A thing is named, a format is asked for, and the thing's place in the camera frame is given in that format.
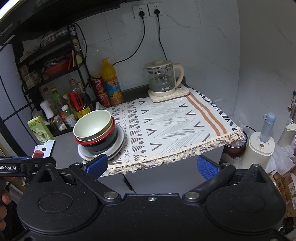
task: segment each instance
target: metal screw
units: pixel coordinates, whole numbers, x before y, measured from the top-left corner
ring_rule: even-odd
[[[190,199],[190,200],[195,200],[195,199],[198,199],[199,198],[199,193],[197,192],[188,192],[188,193],[185,193],[185,197],[187,199]]]
[[[104,194],[104,198],[106,199],[115,199],[118,197],[118,193],[117,192],[106,192]]]
[[[154,201],[156,201],[156,197],[149,197],[148,200],[149,200],[150,202],[154,202]]]

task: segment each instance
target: orange juice bottle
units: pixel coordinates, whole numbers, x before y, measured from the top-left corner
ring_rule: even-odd
[[[108,63],[107,58],[103,59],[101,76],[103,77],[111,104],[118,105],[123,103],[123,96],[116,76],[116,70]]]

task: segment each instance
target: kitchen counter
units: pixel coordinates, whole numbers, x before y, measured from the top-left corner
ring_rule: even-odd
[[[139,88],[123,91],[124,100],[130,102],[138,98],[148,97],[147,85]],[[82,162],[77,152],[78,144],[73,133],[66,133],[55,138],[52,157],[57,162],[57,168],[67,168],[75,162]],[[203,152],[203,155],[219,163],[223,148],[222,144],[211,151]],[[161,165],[156,168],[138,170],[135,173],[126,172],[100,177],[99,181],[118,192],[122,196],[126,193],[178,193],[185,192],[203,183],[205,179],[196,169],[197,156],[191,156],[169,165]]]

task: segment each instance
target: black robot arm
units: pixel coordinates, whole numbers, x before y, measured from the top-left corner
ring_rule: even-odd
[[[45,164],[17,212],[26,231],[16,240],[287,240],[277,229],[282,197],[263,168],[224,164],[184,194],[118,193],[84,171]]]

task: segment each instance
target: kettle base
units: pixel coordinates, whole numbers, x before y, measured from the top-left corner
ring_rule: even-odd
[[[180,84],[176,88],[176,91],[173,94],[170,94],[167,96],[161,96],[161,97],[154,96],[153,92],[151,90],[148,90],[148,95],[149,95],[150,99],[152,100],[152,102],[154,102],[154,103],[159,103],[159,102],[163,102],[163,101],[167,101],[167,100],[171,100],[171,99],[180,98],[180,97],[188,95],[189,93],[190,93],[189,89],[182,84]]]

